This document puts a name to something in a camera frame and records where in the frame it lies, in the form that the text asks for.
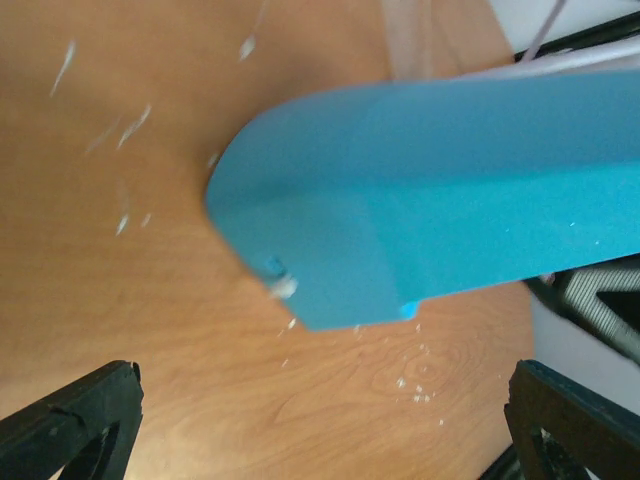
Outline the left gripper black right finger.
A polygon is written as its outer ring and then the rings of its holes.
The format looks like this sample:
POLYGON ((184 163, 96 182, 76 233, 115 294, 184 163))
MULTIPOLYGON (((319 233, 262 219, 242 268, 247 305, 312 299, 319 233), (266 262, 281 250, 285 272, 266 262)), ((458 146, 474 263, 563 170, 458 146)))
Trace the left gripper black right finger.
POLYGON ((544 364, 516 364, 504 413, 526 479, 637 479, 639 416, 544 364))

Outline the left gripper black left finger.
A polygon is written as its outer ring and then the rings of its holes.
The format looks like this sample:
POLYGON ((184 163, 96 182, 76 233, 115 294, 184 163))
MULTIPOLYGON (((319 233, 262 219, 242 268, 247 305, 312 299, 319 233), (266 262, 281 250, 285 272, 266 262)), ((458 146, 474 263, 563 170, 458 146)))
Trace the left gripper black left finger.
POLYGON ((143 419, 139 365, 112 361, 1 421, 3 479, 122 479, 143 419))

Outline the blue metronome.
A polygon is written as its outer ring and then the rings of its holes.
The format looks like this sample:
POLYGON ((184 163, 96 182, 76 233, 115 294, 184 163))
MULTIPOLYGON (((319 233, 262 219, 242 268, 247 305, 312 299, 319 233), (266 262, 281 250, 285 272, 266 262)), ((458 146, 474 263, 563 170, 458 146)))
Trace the blue metronome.
POLYGON ((639 75, 376 84, 249 122, 209 217, 322 331, 639 250, 639 75))

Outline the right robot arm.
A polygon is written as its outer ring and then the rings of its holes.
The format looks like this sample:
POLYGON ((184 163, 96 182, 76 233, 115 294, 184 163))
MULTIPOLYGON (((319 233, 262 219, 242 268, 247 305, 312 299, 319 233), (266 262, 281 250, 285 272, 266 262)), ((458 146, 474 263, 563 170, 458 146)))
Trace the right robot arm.
POLYGON ((551 312, 639 362, 639 262, 603 262, 524 281, 551 312))

